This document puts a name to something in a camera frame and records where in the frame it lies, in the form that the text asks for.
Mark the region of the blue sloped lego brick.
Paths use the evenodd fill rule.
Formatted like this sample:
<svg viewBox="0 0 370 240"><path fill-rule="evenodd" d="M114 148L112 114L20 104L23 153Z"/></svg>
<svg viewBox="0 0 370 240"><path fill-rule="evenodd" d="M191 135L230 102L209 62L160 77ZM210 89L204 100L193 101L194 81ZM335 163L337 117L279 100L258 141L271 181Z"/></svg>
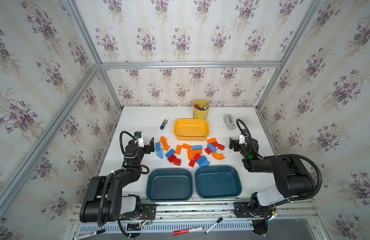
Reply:
<svg viewBox="0 0 370 240"><path fill-rule="evenodd" d="M163 150L160 149L157 153L156 153L157 157L160 158L160 159L163 159Z"/></svg>

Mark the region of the long orange lego plate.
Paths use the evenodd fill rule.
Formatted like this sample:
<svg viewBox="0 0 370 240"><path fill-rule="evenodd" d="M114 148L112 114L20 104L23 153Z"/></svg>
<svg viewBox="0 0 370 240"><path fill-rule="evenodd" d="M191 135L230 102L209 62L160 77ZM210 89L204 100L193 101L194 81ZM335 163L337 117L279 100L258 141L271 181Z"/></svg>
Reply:
<svg viewBox="0 0 370 240"><path fill-rule="evenodd" d="M164 151L167 151L168 152L170 150L170 146L167 143L167 138L166 137L164 137L164 136L160 137L160 141L159 142L162 144L162 149Z"/></svg>

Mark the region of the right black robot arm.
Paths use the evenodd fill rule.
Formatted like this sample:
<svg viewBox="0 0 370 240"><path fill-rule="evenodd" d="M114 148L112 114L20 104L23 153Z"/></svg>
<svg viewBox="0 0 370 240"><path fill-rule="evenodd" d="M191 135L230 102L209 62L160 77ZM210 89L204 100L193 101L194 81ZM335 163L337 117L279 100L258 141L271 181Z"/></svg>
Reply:
<svg viewBox="0 0 370 240"><path fill-rule="evenodd" d="M240 139L230 138L230 148L240 152L248 172L269 173L275 180L274 185L253 193L248 203L236 208L236 216L248 213L268 220L277 206L311 199L320 191L323 175L312 160L297 154L262 156L258 141L252 137L244 121L237 119L236 125Z"/></svg>

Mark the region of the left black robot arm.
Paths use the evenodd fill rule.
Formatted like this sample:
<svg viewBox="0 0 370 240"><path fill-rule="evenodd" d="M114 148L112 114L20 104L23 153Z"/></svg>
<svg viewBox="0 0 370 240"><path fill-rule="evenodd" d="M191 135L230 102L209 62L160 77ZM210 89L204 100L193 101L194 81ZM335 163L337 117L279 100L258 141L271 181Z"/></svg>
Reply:
<svg viewBox="0 0 370 240"><path fill-rule="evenodd" d="M142 164L143 157L155 151L154 138L148 145L143 142L142 132L131 134L121 131L119 134L122 165L105 176L91 178L79 212L82 223L97 223L99 227L108 222L116 222L122 215L121 209L133 212L133 205L122 203L122 190L127 185L137 182L142 175L150 172L148 166Z"/></svg>

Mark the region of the orange curved lego piece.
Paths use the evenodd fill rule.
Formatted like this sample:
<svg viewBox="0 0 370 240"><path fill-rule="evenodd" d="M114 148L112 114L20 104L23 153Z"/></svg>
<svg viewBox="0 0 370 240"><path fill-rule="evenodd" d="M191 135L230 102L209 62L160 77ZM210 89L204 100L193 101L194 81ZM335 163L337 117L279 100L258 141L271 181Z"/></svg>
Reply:
<svg viewBox="0 0 370 240"><path fill-rule="evenodd" d="M222 161L226 158L223 154L218 154L217 152L212 153L212 157L218 161Z"/></svg>

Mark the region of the blue glue stick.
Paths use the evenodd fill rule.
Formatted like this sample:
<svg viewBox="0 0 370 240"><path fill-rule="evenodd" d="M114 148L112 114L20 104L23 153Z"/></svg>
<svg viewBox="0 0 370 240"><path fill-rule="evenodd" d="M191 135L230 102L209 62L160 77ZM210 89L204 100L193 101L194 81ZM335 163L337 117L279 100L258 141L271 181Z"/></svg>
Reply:
<svg viewBox="0 0 370 240"><path fill-rule="evenodd" d="M161 130L163 130L163 129L165 128L165 126L166 126L167 122L168 122L168 119L165 119L165 120L163 121L163 123L162 123L162 124L161 124L161 126L160 126L160 129L161 129Z"/></svg>

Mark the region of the blue long lego brick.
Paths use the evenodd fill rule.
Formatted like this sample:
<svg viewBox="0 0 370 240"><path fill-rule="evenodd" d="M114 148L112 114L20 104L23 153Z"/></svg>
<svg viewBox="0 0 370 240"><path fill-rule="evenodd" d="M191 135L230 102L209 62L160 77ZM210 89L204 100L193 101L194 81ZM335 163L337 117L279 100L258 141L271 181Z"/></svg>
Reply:
<svg viewBox="0 0 370 240"><path fill-rule="evenodd" d="M210 152L213 154L218 150L213 144L208 144L208 148L210 149Z"/></svg>

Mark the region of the grey stapler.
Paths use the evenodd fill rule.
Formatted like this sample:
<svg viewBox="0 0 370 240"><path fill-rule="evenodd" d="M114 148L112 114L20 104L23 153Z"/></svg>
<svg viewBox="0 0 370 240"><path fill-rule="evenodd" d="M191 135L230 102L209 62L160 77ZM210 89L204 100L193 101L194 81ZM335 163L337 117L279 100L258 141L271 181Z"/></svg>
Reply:
<svg viewBox="0 0 370 240"><path fill-rule="evenodd" d="M236 129L236 122L231 114L224 115L223 120L230 131Z"/></svg>

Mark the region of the orange flat lego top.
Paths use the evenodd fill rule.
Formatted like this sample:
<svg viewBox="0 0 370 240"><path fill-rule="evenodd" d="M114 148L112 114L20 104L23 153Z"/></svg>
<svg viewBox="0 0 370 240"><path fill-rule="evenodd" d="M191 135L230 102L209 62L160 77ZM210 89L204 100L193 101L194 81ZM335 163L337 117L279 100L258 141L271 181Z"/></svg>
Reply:
<svg viewBox="0 0 370 240"><path fill-rule="evenodd" d="M216 138L212 138L212 139L207 140L208 144L212 144L212 143L215 143L215 142L217 142Z"/></svg>

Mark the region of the red lego left panel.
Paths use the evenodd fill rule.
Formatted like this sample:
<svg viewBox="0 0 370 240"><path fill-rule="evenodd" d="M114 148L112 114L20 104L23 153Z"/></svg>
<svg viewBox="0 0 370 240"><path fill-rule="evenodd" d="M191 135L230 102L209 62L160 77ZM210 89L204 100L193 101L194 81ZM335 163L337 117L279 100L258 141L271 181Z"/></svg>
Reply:
<svg viewBox="0 0 370 240"><path fill-rule="evenodd" d="M205 149L205 152L206 152L208 155L210 155L210 154L212 154L212 153L213 153L213 151L212 151L210 148L206 148L206 149Z"/></svg>

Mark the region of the left teal plastic bin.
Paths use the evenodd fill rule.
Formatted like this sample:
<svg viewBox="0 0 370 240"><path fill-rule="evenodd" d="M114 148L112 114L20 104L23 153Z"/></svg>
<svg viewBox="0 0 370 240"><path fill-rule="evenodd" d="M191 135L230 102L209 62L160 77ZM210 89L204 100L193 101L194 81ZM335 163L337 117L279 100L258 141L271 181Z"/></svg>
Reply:
<svg viewBox="0 0 370 240"><path fill-rule="evenodd" d="M157 169L148 176L146 197L152 202L183 202L193 192L193 175L186 169Z"/></svg>

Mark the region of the teal plastic bin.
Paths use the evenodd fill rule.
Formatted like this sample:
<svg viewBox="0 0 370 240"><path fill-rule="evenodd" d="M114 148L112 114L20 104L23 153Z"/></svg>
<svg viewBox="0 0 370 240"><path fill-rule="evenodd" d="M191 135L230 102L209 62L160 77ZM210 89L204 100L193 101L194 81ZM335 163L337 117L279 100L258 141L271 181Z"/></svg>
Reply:
<svg viewBox="0 0 370 240"><path fill-rule="evenodd" d="M157 169L148 176L146 197L152 202L183 202L193 192L193 175L186 169Z"/></svg>
<svg viewBox="0 0 370 240"><path fill-rule="evenodd" d="M197 194L203 199L235 198L242 193L237 170L231 166L209 166L196 170Z"/></svg>

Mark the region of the large blue lego block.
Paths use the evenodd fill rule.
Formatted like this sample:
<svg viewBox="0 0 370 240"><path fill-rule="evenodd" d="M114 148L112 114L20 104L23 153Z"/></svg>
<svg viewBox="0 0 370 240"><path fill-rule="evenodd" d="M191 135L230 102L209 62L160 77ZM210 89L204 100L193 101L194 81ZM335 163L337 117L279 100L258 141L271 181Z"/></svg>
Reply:
<svg viewBox="0 0 370 240"><path fill-rule="evenodd" d="M197 164L199 165L200 168L203 168L203 167L208 167L210 165L210 162L205 156L202 156L201 158L197 160Z"/></svg>

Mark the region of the right teal plastic bin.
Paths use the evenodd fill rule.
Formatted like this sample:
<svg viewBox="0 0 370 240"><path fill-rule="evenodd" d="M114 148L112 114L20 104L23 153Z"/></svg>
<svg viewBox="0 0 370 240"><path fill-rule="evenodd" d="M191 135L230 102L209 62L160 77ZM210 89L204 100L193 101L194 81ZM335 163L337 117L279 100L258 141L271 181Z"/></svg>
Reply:
<svg viewBox="0 0 370 240"><path fill-rule="evenodd" d="M231 166L209 166L196 170L197 194L203 199L235 198L242 193L237 170Z"/></svg>

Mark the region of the orange lego brick pair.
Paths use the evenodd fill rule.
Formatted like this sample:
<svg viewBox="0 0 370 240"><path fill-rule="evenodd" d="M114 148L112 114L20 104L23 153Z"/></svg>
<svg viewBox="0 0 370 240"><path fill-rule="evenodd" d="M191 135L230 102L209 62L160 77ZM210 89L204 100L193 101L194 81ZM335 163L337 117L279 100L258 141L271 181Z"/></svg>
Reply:
<svg viewBox="0 0 370 240"><path fill-rule="evenodd" d="M188 150L187 154L188 154L188 160L193 160L196 154L202 155L203 152L202 150Z"/></svg>

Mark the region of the red lego brick small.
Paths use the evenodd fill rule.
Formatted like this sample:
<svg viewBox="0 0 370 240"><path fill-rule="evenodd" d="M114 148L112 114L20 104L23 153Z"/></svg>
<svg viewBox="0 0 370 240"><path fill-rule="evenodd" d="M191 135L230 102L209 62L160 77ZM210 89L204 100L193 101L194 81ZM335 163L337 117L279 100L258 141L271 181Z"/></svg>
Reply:
<svg viewBox="0 0 370 240"><path fill-rule="evenodd" d="M195 167L195 164L196 164L196 160L191 160L190 163L189 163L189 166L194 168Z"/></svg>

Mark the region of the yellow plastic bin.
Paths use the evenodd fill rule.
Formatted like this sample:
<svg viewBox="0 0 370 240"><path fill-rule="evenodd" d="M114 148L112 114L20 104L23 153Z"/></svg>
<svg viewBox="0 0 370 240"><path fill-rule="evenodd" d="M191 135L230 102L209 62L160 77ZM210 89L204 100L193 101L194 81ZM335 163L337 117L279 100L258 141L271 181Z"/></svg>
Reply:
<svg viewBox="0 0 370 240"><path fill-rule="evenodd" d="M174 124L174 135L179 141L205 141L210 135L209 123L200 119L179 119Z"/></svg>

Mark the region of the yellow pen cup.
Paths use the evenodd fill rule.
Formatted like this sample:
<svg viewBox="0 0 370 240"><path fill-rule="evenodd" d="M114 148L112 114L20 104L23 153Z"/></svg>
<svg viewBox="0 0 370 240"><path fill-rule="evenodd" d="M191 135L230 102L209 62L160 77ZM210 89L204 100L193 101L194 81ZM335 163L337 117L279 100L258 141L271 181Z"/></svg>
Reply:
<svg viewBox="0 0 370 240"><path fill-rule="evenodd" d="M206 120L208 118L209 106L211 102L206 100L197 100L193 105L194 119Z"/></svg>

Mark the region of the black white marker pen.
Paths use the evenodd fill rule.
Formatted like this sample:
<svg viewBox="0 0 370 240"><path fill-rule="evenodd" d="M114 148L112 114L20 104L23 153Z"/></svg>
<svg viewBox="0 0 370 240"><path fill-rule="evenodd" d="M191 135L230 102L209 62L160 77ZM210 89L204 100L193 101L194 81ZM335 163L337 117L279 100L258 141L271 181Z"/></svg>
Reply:
<svg viewBox="0 0 370 240"><path fill-rule="evenodd" d="M207 230L205 231L205 234L208 234L214 227L216 227L219 223L223 221L223 217L220 217L215 223L213 223Z"/></svg>

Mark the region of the red marker pen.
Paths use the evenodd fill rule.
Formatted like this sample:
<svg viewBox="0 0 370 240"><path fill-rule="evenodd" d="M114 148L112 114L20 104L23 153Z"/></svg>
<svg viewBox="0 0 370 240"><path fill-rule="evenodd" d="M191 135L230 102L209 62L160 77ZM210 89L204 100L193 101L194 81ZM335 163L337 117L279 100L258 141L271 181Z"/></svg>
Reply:
<svg viewBox="0 0 370 240"><path fill-rule="evenodd" d="M173 235L177 236L177 235L188 234L188 233L193 233L193 232L200 232L203 230L204 230L204 227L189 228L185 230L174 231Z"/></svg>

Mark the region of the black marker at left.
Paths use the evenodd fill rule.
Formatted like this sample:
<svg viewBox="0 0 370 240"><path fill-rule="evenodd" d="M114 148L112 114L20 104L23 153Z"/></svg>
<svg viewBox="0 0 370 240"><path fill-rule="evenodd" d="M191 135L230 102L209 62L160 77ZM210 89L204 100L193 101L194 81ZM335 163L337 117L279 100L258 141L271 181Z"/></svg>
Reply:
<svg viewBox="0 0 370 240"><path fill-rule="evenodd" d="M74 237L73 240L83 240L85 238L93 237L93 236L96 236L96 235L99 235L99 234L103 234L105 232L106 232L106 229L102 229L102 230L98 230L96 232L92 232L92 233L88 233L88 234L84 234L84 235Z"/></svg>

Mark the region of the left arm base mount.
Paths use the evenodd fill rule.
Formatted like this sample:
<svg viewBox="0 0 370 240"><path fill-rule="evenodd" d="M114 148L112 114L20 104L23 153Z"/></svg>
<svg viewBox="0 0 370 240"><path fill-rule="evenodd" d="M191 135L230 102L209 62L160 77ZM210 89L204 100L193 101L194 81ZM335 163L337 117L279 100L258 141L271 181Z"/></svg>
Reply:
<svg viewBox="0 0 370 240"><path fill-rule="evenodd" d="M121 221L143 221L154 220L156 215L156 204L142 204L137 206L133 212L120 215Z"/></svg>

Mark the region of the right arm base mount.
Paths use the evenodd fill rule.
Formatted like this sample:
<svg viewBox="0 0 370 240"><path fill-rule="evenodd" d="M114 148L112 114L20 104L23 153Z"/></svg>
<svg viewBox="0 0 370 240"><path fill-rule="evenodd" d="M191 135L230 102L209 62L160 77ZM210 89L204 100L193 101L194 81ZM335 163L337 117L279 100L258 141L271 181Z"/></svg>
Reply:
<svg viewBox="0 0 370 240"><path fill-rule="evenodd" d="M234 214L237 218L269 219L274 211L274 206L263 207L256 202L234 202Z"/></svg>

